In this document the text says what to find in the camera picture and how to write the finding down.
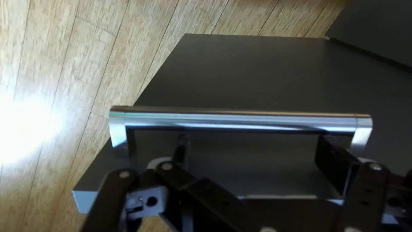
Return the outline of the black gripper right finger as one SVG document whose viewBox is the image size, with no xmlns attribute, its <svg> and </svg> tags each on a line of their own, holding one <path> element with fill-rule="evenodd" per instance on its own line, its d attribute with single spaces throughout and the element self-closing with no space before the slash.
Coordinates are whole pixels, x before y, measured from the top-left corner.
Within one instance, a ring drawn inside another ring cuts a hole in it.
<svg viewBox="0 0 412 232">
<path fill-rule="evenodd" d="M 327 136 L 319 136 L 314 162 L 342 196 L 329 199 L 242 199 L 239 232 L 380 232 L 390 171 L 360 162 Z"/>
</svg>

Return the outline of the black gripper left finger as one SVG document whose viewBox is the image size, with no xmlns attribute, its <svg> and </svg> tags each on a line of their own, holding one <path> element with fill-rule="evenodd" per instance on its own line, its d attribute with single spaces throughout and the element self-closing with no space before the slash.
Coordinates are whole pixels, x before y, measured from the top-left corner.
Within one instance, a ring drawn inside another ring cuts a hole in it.
<svg viewBox="0 0 412 232">
<path fill-rule="evenodd" d="M 117 168 L 104 176 L 81 232 L 136 232 L 160 216 L 174 232 L 236 232 L 234 197 L 184 167 L 187 147 L 144 172 Z"/>
</svg>

